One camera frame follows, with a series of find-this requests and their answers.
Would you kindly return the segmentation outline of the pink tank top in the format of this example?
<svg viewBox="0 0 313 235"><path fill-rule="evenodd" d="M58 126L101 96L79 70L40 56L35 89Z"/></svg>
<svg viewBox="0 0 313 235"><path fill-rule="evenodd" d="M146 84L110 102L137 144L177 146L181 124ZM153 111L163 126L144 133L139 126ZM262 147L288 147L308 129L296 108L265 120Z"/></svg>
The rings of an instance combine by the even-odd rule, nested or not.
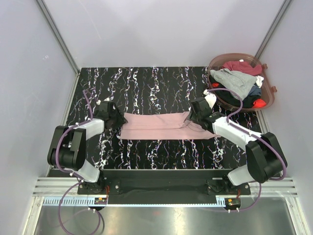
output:
<svg viewBox="0 0 313 235"><path fill-rule="evenodd" d="M188 120L189 112L136 115L126 113L121 128L123 140L209 140L219 137Z"/></svg>

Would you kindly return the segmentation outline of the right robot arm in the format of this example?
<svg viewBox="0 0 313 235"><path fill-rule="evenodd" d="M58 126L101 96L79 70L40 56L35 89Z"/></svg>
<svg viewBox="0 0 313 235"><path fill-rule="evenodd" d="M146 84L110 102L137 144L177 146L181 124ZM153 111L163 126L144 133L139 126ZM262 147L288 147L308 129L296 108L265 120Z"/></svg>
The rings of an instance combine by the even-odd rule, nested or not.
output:
<svg viewBox="0 0 313 235"><path fill-rule="evenodd" d="M188 119L202 129L236 144L246 153L246 164L230 171L222 181L224 192L233 194L246 182L264 183L283 180L288 163L277 137L267 132L261 134L233 122L230 116L213 112L204 97L192 100Z"/></svg>

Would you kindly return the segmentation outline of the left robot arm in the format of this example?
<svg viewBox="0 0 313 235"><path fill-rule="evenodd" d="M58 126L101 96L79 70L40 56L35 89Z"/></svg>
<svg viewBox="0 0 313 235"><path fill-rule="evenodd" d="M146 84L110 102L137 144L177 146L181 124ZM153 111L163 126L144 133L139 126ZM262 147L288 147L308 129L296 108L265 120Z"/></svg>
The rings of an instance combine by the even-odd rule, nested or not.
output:
<svg viewBox="0 0 313 235"><path fill-rule="evenodd" d="M87 140L127 123L123 114L112 101L99 101L91 120L73 126L55 128L47 155L49 165L76 177L80 186L92 193L109 192L106 177L92 165L87 157Z"/></svg>

